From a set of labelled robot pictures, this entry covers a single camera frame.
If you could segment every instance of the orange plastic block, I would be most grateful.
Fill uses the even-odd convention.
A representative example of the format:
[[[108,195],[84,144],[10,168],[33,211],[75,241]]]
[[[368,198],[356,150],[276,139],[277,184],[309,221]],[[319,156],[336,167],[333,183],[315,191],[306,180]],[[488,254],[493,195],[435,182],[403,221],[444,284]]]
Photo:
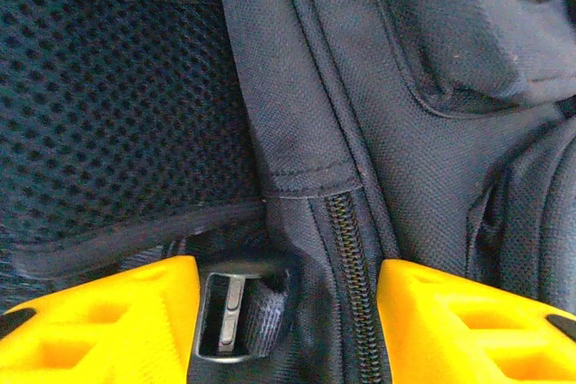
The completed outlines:
[[[195,260],[178,256],[35,299],[0,340],[0,383],[186,383],[200,304]]]
[[[546,320],[575,316],[400,260],[378,309],[394,384],[576,383],[576,343]]]

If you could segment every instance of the zipper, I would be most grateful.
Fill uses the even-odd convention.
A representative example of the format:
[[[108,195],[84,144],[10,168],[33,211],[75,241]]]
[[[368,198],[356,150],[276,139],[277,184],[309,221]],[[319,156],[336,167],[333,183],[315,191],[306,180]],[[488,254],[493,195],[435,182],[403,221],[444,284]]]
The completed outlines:
[[[350,193],[326,199],[336,238],[337,254],[346,279],[346,291],[354,321],[354,344],[362,383],[383,381],[383,348],[377,332],[375,301],[368,278],[368,264],[358,230]]]

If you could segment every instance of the strap buckle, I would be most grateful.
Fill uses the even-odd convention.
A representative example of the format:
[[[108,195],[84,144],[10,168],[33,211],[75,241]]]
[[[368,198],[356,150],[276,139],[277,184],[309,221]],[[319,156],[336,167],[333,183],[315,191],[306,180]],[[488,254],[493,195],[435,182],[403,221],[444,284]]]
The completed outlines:
[[[204,264],[194,354],[220,363],[266,357],[290,330],[300,267],[297,255],[263,251]]]

